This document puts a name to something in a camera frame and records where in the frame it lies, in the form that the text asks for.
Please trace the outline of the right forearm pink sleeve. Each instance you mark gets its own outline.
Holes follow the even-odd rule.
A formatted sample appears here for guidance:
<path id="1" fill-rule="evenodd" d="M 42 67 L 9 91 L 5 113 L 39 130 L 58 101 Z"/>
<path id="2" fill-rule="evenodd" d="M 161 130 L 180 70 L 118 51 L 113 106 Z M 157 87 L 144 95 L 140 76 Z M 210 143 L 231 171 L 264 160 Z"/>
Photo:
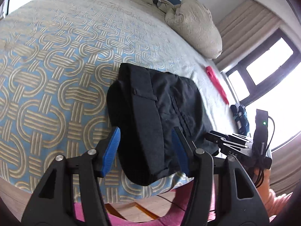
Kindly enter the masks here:
<path id="1" fill-rule="evenodd" d="M 293 192 L 276 196 L 274 190 L 270 188 L 270 170 L 264 170 L 264 180 L 257 188 L 258 193 L 263 201 L 270 220 L 273 220 L 288 203 Z"/>

